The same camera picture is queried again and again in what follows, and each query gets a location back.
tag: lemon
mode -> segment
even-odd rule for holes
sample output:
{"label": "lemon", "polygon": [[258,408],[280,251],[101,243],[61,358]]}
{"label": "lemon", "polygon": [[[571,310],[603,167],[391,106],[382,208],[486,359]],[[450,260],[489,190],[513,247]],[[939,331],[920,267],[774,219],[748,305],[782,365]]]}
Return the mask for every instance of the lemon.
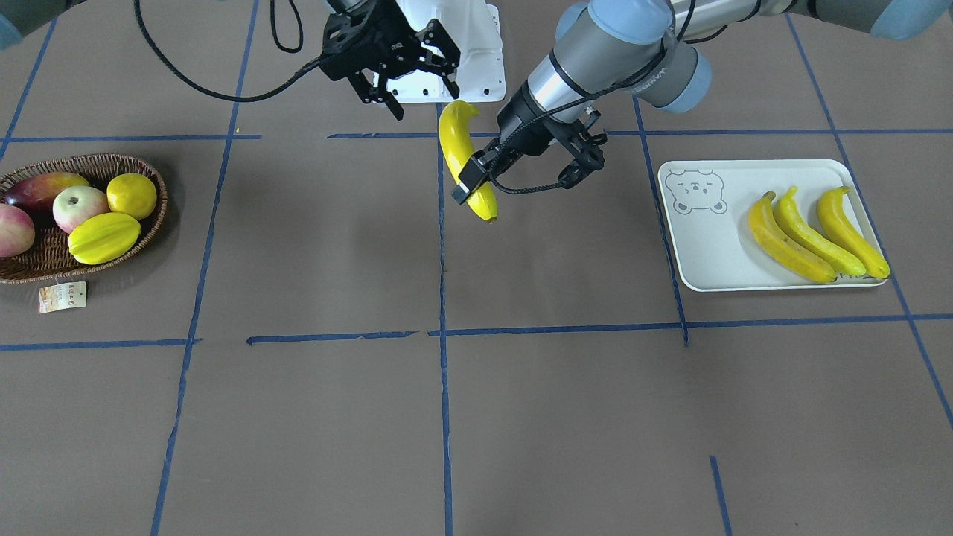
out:
{"label": "lemon", "polygon": [[138,173],[120,175],[106,186],[110,210],[136,219],[152,214],[156,198],[155,184],[147,176]]}

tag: banana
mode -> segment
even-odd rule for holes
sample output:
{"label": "banana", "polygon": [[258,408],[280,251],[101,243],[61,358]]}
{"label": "banana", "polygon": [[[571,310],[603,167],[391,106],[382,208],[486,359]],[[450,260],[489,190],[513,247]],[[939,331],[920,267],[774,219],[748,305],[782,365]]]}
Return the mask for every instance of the banana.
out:
{"label": "banana", "polygon": [[792,186],[775,205],[774,216],[781,230],[811,253],[826,260],[838,272],[848,276],[866,274],[867,269],[859,258],[825,238],[804,221],[798,211],[798,203],[794,200],[797,191],[798,187]]}
{"label": "banana", "polygon": [[781,230],[771,212],[774,192],[761,197],[748,212],[748,226],[755,241],[771,258],[788,270],[818,283],[829,283],[837,279],[834,267],[791,239]]}
{"label": "banana", "polygon": [[[440,114],[440,148],[457,184],[460,183],[463,166],[476,152],[470,139],[470,118],[474,115],[479,115],[477,107],[462,100],[451,102]],[[497,196],[489,182],[477,188],[467,198],[467,205],[485,221],[497,219]]]}
{"label": "banana", "polygon": [[887,260],[877,248],[864,239],[844,214],[843,195],[847,192],[850,192],[850,188],[841,186],[824,192],[818,200],[818,219],[821,220],[821,227],[832,242],[857,256],[868,274],[878,279],[887,278],[890,275]]}

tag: light blue joint cap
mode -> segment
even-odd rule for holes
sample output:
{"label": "light blue joint cap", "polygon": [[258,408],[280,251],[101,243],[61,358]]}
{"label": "light blue joint cap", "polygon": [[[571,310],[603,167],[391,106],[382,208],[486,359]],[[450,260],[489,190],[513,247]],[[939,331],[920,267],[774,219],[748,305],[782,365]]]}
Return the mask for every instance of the light blue joint cap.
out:
{"label": "light blue joint cap", "polygon": [[592,0],[589,16],[606,33],[635,45],[658,43],[672,24],[665,0]]}
{"label": "light blue joint cap", "polygon": [[23,35],[7,17],[0,13],[0,51],[23,41]]}
{"label": "light blue joint cap", "polygon": [[699,63],[695,66],[692,79],[675,100],[659,110],[668,113],[685,113],[698,106],[708,94],[708,88],[712,85],[712,65],[708,63],[705,56],[701,55],[701,52],[696,51],[696,53],[699,55]]}
{"label": "light blue joint cap", "polygon": [[582,15],[582,12],[586,10],[586,6],[588,5],[589,2],[576,2],[572,6],[566,8],[566,11],[562,12],[559,22],[556,23],[557,41],[562,39],[562,36],[565,35],[574,24],[576,24],[579,16]]}
{"label": "light blue joint cap", "polygon": [[903,41],[921,34],[946,10],[953,10],[950,0],[893,0],[877,17],[870,34]]}

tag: fruit basket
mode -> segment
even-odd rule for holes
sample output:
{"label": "fruit basket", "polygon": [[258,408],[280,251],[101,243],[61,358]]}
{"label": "fruit basket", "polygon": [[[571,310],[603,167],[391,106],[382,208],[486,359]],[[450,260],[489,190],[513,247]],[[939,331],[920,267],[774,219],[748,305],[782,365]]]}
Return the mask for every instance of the fruit basket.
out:
{"label": "fruit basket", "polygon": [[25,253],[16,257],[0,258],[0,283],[28,283],[51,278],[72,278],[112,268],[142,251],[155,237],[169,205],[169,195],[162,176],[148,162],[135,156],[102,153],[72,156],[37,162],[0,178],[0,200],[6,201],[7,191],[16,183],[35,175],[50,172],[70,172],[82,175],[90,185],[106,190],[106,185],[117,175],[138,173],[148,177],[157,193],[155,209],[142,219],[142,233],[133,247],[122,257],[94,266],[81,264],[70,254],[66,233],[55,223],[36,226],[36,240]]}

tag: price tag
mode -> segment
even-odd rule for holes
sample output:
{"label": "price tag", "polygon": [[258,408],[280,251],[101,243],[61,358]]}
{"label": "price tag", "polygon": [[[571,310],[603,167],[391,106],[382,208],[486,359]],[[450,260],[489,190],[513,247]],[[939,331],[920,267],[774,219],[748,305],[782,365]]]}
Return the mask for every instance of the price tag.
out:
{"label": "price tag", "polygon": [[60,283],[40,289],[39,312],[52,313],[60,309],[86,307],[86,282]]}

